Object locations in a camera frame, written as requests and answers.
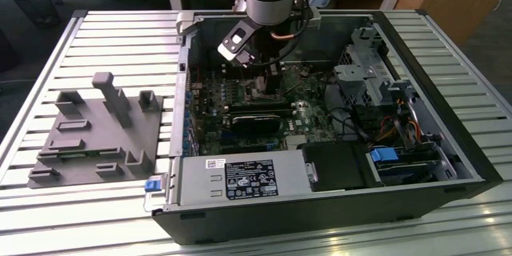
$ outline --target metal bracket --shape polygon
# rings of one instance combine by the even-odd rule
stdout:
[[[182,11],[177,14],[176,17],[176,30],[177,35],[184,36],[190,31],[194,30],[194,12]]]

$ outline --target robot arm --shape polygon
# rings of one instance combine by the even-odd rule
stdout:
[[[217,49],[220,54],[226,60],[244,66],[276,63],[294,49],[297,41],[285,53],[278,51],[282,43],[273,42],[298,38],[309,24],[309,6],[322,7],[328,2],[329,0],[237,0],[237,7],[246,7],[246,18],[222,39]],[[289,32],[292,21],[298,22],[293,33]]]

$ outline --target blue tab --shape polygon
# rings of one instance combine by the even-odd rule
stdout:
[[[369,152],[369,155],[373,162],[396,161],[398,159],[394,148],[374,148],[374,150]]]
[[[161,180],[148,180],[144,185],[145,192],[161,191]]]

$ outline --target sticker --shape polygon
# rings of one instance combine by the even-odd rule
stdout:
[[[224,168],[225,159],[206,159],[206,168]]]
[[[222,166],[226,198],[229,200],[278,195],[272,160],[222,162]]]

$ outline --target floor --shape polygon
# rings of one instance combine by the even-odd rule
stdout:
[[[62,0],[57,6],[62,23],[37,29],[22,15],[13,0],[0,0],[0,29],[9,39],[21,63],[0,73],[0,140],[41,72],[60,34],[74,10],[161,10],[168,0]],[[512,102],[512,0],[501,0],[474,34],[461,47],[473,64]]]

